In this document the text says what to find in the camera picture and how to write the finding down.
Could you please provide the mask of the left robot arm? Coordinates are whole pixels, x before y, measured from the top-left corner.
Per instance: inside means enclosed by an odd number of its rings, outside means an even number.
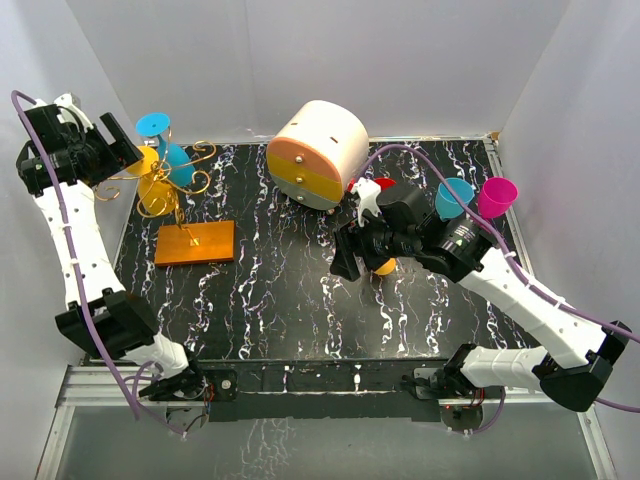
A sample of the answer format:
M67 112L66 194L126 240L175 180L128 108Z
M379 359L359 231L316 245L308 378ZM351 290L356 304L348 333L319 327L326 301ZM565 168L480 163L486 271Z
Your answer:
M194 399L207 376L185 347L162 334L148 302L126 291L112 267L95 214L94 189L142 160L111 113L101 116L112 135L65 93L25 112L32 131L16 160L20 179L49 227L65 284L59 332L94 359L147 365L155 379L140 391L153 400Z

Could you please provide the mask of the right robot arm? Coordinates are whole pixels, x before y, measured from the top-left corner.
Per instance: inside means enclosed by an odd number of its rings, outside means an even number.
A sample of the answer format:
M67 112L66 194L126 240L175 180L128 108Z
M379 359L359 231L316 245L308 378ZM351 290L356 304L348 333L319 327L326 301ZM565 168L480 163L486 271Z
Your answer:
M523 349L463 344L429 377L408 377L412 393L430 389L466 397L487 387L516 387L541 391L574 412L596 402L628 342L625 326L579 318L512 265L512 253L498 248L474 217L442 220L417 189L382 188L360 179L351 192L357 217L334 233L332 274L356 281L366 271L383 272L393 259L413 258L482 296L539 344Z

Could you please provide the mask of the yellow wine glass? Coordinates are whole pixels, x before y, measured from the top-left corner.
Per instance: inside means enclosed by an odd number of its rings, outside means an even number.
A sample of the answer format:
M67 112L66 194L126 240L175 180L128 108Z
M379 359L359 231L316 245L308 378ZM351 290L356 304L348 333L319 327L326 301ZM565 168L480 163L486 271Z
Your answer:
M138 180L136 209L145 218L169 215L178 206L176 191L168 181L168 168L163 167L157 151L139 146L142 158L126 168Z
M397 260L395 258L388 259L383 265L373 271L378 276L387 276L396 269Z

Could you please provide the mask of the blue wine glass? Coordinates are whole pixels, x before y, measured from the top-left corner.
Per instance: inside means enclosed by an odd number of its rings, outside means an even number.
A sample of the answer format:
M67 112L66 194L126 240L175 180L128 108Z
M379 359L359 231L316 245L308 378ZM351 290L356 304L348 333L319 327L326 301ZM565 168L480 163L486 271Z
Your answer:
M170 127L170 117L162 112L146 114L136 123L136 131L141 137L155 138L158 141L158 155L170 169L168 179L177 187L184 188L192 183L195 168L186 151L168 141Z
M465 180L449 177L446 178L446 183L456 193L465 206L468 206L473 200L475 196L474 188ZM451 191L443 182L440 183L437 189L435 208L438 216L443 221L457 218L465 213L464 208L454 198Z

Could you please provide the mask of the pink wine glass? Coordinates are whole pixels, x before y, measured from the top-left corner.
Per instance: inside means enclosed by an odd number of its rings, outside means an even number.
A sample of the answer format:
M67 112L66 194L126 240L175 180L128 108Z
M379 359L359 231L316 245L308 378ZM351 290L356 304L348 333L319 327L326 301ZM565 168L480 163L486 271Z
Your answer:
M518 196L518 187L512 181L504 177L492 177L480 191L478 212L484 219L497 218L512 206Z

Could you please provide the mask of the red wine glass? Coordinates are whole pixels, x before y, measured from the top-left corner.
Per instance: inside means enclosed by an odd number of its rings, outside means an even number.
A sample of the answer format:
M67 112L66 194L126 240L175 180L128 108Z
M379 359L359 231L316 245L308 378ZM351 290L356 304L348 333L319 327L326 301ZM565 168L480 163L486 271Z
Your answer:
M388 177L374 178L373 181L379 186L380 191L385 191L396 184L396 181Z

